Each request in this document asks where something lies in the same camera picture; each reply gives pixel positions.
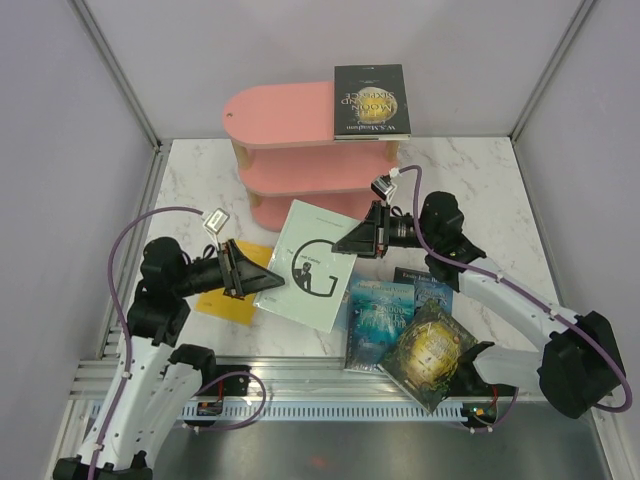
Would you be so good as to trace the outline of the pale green Great Gatsby book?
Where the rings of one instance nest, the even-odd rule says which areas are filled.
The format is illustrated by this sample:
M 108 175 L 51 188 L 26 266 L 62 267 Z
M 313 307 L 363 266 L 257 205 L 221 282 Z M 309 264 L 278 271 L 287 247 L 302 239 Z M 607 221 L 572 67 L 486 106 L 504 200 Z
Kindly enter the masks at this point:
M 358 224 L 351 217 L 293 201 L 268 264 L 285 284 L 259 293 L 254 305 L 329 333 L 356 261 L 354 254 L 332 248 Z

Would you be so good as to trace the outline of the dark Moon and Sixpence book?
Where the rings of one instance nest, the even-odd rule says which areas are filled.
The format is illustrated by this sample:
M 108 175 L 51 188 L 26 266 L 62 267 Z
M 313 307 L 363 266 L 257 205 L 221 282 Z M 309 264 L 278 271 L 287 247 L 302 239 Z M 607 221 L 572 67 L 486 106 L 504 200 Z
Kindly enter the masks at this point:
M 411 134 L 401 64 L 334 67 L 335 141 L 404 141 Z

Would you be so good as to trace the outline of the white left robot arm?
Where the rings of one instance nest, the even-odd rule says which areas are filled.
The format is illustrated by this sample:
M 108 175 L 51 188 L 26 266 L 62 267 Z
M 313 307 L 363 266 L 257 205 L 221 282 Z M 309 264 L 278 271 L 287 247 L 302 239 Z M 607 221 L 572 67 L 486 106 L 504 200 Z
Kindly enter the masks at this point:
M 225 378 L 212 349 L 178 341 L 191 312 L 188 297 L 220 290 L 243 299 L 285 284 L 233 240 L 190 260 L 175 239 L 160 237 L 145 246 L 141 274 L 123 328 L 125 352 L 106 398 L 78 453 L 57 461 L 56 479 L 152 478 L 183 407 Z

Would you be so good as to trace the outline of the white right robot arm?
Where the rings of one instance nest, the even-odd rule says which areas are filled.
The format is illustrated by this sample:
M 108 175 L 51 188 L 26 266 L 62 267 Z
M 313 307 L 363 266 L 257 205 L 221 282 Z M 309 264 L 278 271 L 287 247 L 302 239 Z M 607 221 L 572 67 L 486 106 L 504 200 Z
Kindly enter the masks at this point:
M 572 419 L 592 408 L 629 410 L 633 393 L 609 320 L 595 311 L 580 315 L 505 274 L 464 235 L 463 223 L 451 193 L 432 192 L 413 213 L 402 216 L 375 201 L 366 218 L 332 250 L 381 258 L 391 247 L 422 248 L 428 270 L 438 281 L 478 301 L 534 345 L 533 351 L 492 343 L 473 348 L 472 359 L 456 370 L 464 391 L 477 394 L 490 384 L 539 391 Z

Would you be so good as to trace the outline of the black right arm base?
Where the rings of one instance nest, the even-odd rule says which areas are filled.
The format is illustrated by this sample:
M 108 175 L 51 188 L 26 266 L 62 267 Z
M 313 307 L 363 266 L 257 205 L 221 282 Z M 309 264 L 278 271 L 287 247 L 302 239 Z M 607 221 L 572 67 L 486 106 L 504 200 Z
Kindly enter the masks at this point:
M 503 384 L 487 384 L 476 374 L 456 372 L 449 384 L 447 399 L 459 397 L 463 420 L 453 428 L 471 435 L 492 434 L 510 415 L 519 390 Z

